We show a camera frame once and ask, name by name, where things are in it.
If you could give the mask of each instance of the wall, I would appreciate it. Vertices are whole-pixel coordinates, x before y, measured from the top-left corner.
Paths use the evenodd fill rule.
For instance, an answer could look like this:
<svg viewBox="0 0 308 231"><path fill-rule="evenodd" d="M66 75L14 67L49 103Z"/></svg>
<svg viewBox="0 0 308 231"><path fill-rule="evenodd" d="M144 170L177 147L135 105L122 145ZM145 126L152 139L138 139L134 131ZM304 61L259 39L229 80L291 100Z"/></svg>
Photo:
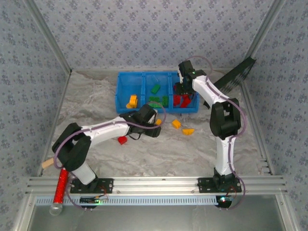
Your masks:
<svg viewBox="0 0 308 231"><path fill-rule="evenodd" d="M0 230L37 173L67 77L22 0L0 1Z"/></svg>
<svg viewBox="0 0 308 231"><path fill-rule="evenodd" d="M244 59L272 0L36 2L73 69L174 68L197 54L225 68Z"/></svg>
<svg viewBox="0 0 308 231"><path fill-rule="evenodd" d="M308 3L287 0L247 80L276 174L308 230Z"/></svg>

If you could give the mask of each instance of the red tube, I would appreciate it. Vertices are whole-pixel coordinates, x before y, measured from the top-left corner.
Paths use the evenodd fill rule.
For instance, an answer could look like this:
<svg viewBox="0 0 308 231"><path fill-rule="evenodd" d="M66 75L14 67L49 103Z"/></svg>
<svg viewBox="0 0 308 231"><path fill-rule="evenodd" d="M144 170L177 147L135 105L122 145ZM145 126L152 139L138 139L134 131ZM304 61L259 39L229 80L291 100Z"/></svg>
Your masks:
<svg viewBox="0 0 308 231"><path fill-rule="evenodd" d="M65 193L66 184L67 184L67 178L68 178L68 171L62 168L60 171L59 179L58 179L57 189L56 189L56 192L53 198L54 203L59 203L59 204L63 203L64 193Z"/></svg>

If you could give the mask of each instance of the wooden stick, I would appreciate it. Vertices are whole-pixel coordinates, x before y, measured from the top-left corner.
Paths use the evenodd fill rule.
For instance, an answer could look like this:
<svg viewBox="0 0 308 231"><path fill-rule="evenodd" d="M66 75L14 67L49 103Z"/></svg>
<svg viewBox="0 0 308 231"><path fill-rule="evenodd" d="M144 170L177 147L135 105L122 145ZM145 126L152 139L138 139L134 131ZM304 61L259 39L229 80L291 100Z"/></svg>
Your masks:
<svg viewBox="0 0 308 231"><path fill-rule="evenodd" d="M45 160L43 163L42 163L42 168L43 169L46 169L48 167L50 167L51 165L53 165L53 157L48 159L48 160Z"/></svg>

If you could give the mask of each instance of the sandy surface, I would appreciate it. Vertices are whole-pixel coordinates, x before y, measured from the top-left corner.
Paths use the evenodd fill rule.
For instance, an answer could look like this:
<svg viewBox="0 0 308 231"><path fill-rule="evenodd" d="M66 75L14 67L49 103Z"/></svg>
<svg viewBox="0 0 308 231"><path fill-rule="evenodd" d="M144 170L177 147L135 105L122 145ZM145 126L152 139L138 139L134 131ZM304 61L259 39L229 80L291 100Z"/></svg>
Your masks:
<svg viewBox="0 0 308 231"><path fill-rule="evenodd" d="M223 74L214 72L212 81ZM114 97L117 72L73 72L61 108L52 144L66 126L93 125L117 116ZM228 94L236 97L245 110L239 89ZM167 115L158 138L142 136L138 141L128 138L120 145L116 138L100 143L89 150L87 163L99 177L122 176L211 176L216 163L216 141L209 127L210 110L202 106L199 112L188 115ZM184 136L171 122L178 119L183 127L194 128L195 133ZM52 151L46 159L53 156ZM241 175L260 174L260 155L248 124L244 136L237 138L234 148L234 165ZM58 176L50 167L44 176Z"/></svg>

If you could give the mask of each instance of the green block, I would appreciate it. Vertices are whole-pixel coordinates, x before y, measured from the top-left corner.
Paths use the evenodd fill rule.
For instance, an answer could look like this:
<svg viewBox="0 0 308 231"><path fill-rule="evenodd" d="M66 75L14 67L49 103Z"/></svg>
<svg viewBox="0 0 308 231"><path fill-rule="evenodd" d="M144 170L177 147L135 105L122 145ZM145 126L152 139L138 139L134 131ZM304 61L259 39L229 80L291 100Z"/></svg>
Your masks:
<svg viewBox="0 0 308 231"><path fill-rule="evenodd" d="M169 104L169 97L163 96L163 106L168 107L168 104Z"/></svg>
<svg viewBox="0 0 308 231"><path fill-rule="evenodd" d="M156 96L150 96L150 101L159 102L159 97L156 97Z"/></svg>
<svg viewBox="0 0 308 231"><path fill-rule="evenodd" d="M153 94L156 94L156 93L158 92L159 89L160 89L160 85L159 85L159 84L156 84L156 85L152 88L151 92L152 92Z"/></svg>
<svg viewBox="0 0 308 231"><path fill-rule="evenodd" d="M158 104L155 104L155 103L149 103L149 105L152 107L152 108L160 108L160 106Z"/></svg>

